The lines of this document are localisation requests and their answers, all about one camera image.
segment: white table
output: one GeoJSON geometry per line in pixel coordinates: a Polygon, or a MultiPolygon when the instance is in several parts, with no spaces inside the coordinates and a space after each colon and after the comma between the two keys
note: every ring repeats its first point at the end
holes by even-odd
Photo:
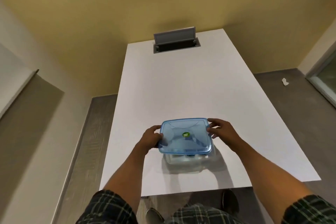
{"type": "MultiPolygon", "coordinates": [[[[157,54],[154,41],[128,44],[100,188],[147,128],[191,117],[228,120],[254,149],[299,180],[320,180],[225,31],[196,36],[201,47],[157,54]]],[[[223,160],[194,173],[169,170],[162,154],[150,150],[142,196],[251,186],[237,155],[218,138],[214,144],[223,160]]]]}

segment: right hand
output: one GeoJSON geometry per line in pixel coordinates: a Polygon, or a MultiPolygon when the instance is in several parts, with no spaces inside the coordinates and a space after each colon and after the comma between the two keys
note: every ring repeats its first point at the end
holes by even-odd
{"type": "Polygon", "coordinates": [[[214,118],[209,118],[208,121],[211,123],[207,131],[212,135],[212,138],[219,137],[234,152],[237,152],[246,144],[230,122],[214,118]]]}

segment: black shoe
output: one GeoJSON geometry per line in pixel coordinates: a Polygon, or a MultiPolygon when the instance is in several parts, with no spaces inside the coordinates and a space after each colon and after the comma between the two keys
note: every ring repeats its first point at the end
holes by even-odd
{"type": "Polygon", "coordinates": [[[225,189],[222,195],[222,210],[233,216],[239,213],[239,203],[236,195],[230,189],[225,189]]]}
{"type": "Polygon", "coordinates": [[[146,212],[147,224],[162,224],[164,221],[165,219],[162,217],[162,215],[154,208],[149,208],[146,212]]]}

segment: shirt sleeve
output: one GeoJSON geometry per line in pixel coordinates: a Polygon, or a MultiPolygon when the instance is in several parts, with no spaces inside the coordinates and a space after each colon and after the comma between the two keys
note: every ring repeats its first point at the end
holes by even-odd
{"type": "Polygon", "coordinates": [[[336,224],[336,209],[322,197],[306,196],[285,211],[282,224],[336,224]]]}
{"type": "Polygon", "coordinates": [[[118,194],[101,190],[92,197],[76,224],[137,224],[131,206],[118,194]]]}

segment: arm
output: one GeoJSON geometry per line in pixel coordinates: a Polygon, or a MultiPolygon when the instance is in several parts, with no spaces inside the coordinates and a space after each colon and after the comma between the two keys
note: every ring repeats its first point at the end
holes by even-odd
{"type": "Polygon", "coordinates": [[[161,125],[153,126],[145,131],[125,162],[112,175],[104,189],[120,195],[137,212],[142,185],[142,171],[145,155],[162,139],[162,134],[154,133],[161,125]]]}
{"type": "Polygon", "coordinates": [[[229,122],[220,119],[208,121],[212,122],[207,129],[212,138],[220,137],[241,159],[255,193],[275,224],[281,222],[291,204],[312,194],[302,182],[242,140],[229,122]]]}

